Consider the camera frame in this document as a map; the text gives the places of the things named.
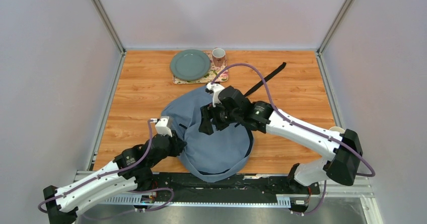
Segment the blue-grey backpack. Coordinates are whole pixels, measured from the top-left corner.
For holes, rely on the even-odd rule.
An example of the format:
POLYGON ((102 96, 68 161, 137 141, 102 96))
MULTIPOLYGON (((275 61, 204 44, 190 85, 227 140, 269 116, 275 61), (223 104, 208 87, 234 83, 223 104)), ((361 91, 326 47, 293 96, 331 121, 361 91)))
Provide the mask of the blue-grey backpack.
POLYGON ((253 133, 239 125, 228 126, 212 135, 199 132, 201 107, 212 97, 201 86, 170 102, 161 116, 172 118, 171 129, 186 143, 178 156, 182 165, 206 182, 226 179, 244 168, 255 143, 253 133))

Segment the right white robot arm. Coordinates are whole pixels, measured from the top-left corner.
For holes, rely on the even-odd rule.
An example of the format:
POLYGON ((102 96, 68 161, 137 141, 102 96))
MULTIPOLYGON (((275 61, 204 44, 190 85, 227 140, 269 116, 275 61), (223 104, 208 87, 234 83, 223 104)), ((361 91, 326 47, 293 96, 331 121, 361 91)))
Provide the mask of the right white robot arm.
POLYGON ((270 103, 250 102, 239 90, 209 83, 206 92, 212 102, 201 107, 199 131, 211 135, 229 125, 241 125, 251 131, 260 131, 296 142, 321 158, 308 164, 294 164, 289 172, 287 186, 293 193, 307 186, 332 180, 344 186, 354 184, 363 150, 358 134, 350 129, 324 129, 292 117, 270 103))

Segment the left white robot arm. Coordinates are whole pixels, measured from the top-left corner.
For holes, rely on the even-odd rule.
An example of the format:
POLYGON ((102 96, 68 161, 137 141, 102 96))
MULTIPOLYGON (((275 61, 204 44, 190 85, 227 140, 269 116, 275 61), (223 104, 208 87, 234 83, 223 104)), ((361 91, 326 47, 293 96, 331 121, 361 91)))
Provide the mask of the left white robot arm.
POLYGON ((96 204, 123 192, 151 193, 155 188, 153 172, 166 157, 179 156, 186 142, 175 133, 156 134, 144 144, 125 149, 100 170, 64 187, 48 186, 45 200, 38 206, 49 223, 74 223, 96 204))

